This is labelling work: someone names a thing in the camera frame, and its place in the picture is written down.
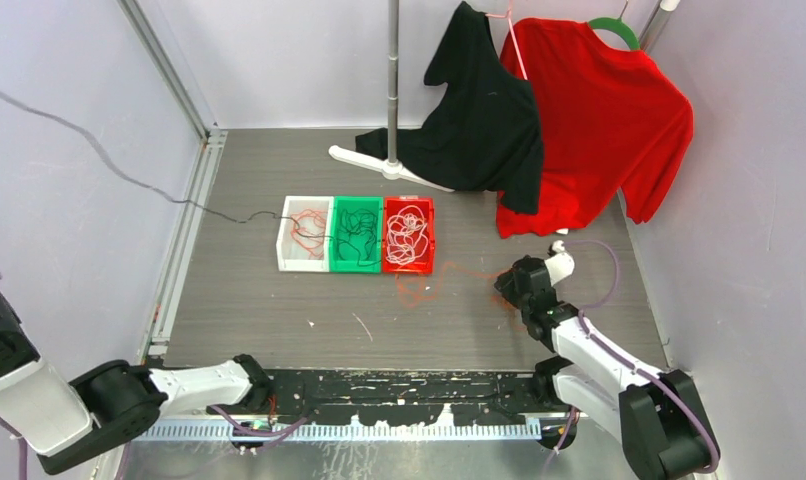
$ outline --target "wooden surface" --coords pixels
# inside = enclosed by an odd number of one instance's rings
[[[621,287],[589,318],[642,360],[665,364],[617,199],[568,237],[503,240],[494,224],[494,193],[442,193],[332,160],[329,146],[352,148],[356,133],[231,131],[209,207],[246,217],[261,209],[281,212],[286,195],[431,196],[436,272],[424,278],[423,294],[433,298],[404,305],[392,275],[280,273],[279,221],[260,216],[238,225],[207,214],[167,365],[210,365],[247,353],[266,367],[530,370],[550,353],[516,330],[519,322],[496,301],[486,277],[525,254],[546,256],[558,238],[598,239],[616,250]],[[599,299],[613,278],[608,255],[591,245],[570,251],[577,269],[558,285],[560,298],[575,305]]]

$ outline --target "wall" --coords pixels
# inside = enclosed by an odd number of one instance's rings
[[[129,174],[185,191],[199,140],[116,2],[0,0],[0,89],[90,129]],[[179,212],[76,133],[0,102],[0,287],[63,375],[133,359]],[[0,429],[0,479],[15,478],[16,450]],[[44,478],[34,454],[30,471]]]
[[[806,478],[806,0],[682,2],[652,51],[695,139],[634,230],[725,479]]]
[[[385,0],[141,0],[154,28],[193,72],[223,128],[386,124],[388,2]],[[504,13],[507,0],[470,0]],[[400,2],[400,123],[420,125],[443,88],[423,76],[458,0]],[[618,16],[623,0],[517,0],[514,18],[587,21]],[[655,0],[624,14],[638,35]],[[508,32],[491,20],[498,49]]]

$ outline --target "white bin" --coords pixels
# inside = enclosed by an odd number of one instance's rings
[[[285,197],[282,216],[297,219],[300,233],[318,238],[306,238],[294,233],[297,224],[290,218],[281,219],[276,239],[276,258],[280,272],[329,271],[329,224],[332,221],[334,199],[335,197]],[[307,211],[312,212],[312,215],[298,218]]]

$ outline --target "white string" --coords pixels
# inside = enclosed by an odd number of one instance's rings
[[[415,205],[403,207],[396,215],[388,217],[386,226],[385,241],[388,248],[385,259],[389,263],[409,265],[423,256],[429,248],[429,238],[426,235],[427,219],[419,207]]]

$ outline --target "clothes hanger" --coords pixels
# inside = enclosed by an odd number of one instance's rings
[[[518,56],[518,65],[521,67],[521,74],[524,76],[524,80],[529,80],[527,78],[527,69],[524,68],[524,59],[521,58],[521,49],[518,48],[518,39],[515,38],[515,27],[512,26],[512,4],[515,3],[515,0],[509,0],[509,8],[506,10],[506,13],[503,15],[497,15],[495,13],[486,13],[486,17],[491,18],[505,18],[507,22],[509,22],[509,34],[512,36],[512,43],[515,44],[515,55]]]
[[[594,20],[590,20],[588,25],[592,28],[592,30],[606,30],[607,32],[612,32],[621,37],[630,50],[639,50],[641,47],[639,46],[638,37],[636,37],[636,34],[633,33],[633,30],[621,20],[621,17],[624,16],[624,12],[627,11],[627,7],[629,5],[630,0],[626,0],[624,3],[624,8],[621,10],[621,15],[618,15],[618,18],[595,18]]]

